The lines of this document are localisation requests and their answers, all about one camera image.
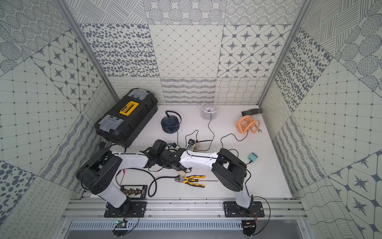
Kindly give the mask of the cream red power strip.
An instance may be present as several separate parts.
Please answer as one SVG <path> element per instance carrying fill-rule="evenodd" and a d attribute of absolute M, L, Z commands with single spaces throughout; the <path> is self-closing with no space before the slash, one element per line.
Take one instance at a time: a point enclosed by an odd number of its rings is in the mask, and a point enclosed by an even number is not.
<path fill-rule="evenodd" d="M 178 175 L 181 177 L 181 178 L 185 178 L 187 176 L 187 172 L 185 171 L 177 171 Z"/>

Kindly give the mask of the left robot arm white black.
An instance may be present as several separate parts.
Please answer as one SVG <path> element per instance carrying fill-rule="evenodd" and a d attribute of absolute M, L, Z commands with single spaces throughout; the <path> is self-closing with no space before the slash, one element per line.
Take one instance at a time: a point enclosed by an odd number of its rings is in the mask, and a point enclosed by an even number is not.
<path fill-rule="evenodd" d="M 92 194 L 104 199 L 108 205 L 116 209 L 127 209 L 129 197 L 121 191 L 122 181 L 116 176 L 125 178 L 129 170 L 148 173 L 156 185 L 154 175 L 149 168 L 158 165 L 164 169 L 185 171 L 180 164 L 181 154 L 185 150 L 179 146 L 168 146 L 164 141 L 155 141 L 152 147 L 139 153 L 113 152 L 108 148 L 100 148 L 76 173 L 80 185 Z"/>

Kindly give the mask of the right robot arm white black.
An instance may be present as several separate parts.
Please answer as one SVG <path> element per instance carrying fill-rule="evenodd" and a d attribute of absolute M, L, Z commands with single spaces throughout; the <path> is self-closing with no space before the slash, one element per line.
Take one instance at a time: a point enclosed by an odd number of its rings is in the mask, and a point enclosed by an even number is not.
<path fill-rule="evenodd" d="M 201 153 L 180 149 L 169 161 L 178 171 L 188 168 L 211 171 L 223 186 L 234 192 L 239 207 L 250 208 L 252 199 L 245 185 L 245 178 L 249 176 L 247 165 L 229 150 L 222 148 L 217 153 Z"/>

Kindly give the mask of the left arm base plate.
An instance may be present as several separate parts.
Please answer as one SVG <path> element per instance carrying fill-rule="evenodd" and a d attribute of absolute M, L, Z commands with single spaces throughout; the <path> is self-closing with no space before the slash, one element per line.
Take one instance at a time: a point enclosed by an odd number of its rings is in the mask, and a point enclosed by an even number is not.
<path fill-rule="evenodd" d="M 119 208 L 115 208 L 110 203 L 106 204 L 105 218 L 143 218 L 146 211 L 147 202 L 126 201 Z"/>

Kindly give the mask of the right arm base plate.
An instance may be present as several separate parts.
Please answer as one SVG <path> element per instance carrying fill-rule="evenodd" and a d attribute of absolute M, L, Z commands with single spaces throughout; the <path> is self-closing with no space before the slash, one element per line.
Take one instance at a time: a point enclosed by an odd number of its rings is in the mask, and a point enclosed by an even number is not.
<path fill-rule="evenodd" d="M 222 203 L 226 218 L 258 218 L 265 217 L 263 205 L 260 201 L 251 202 L 249 208 L 243 208 L 236 204 L 235 201 L 225 201 Z"/>

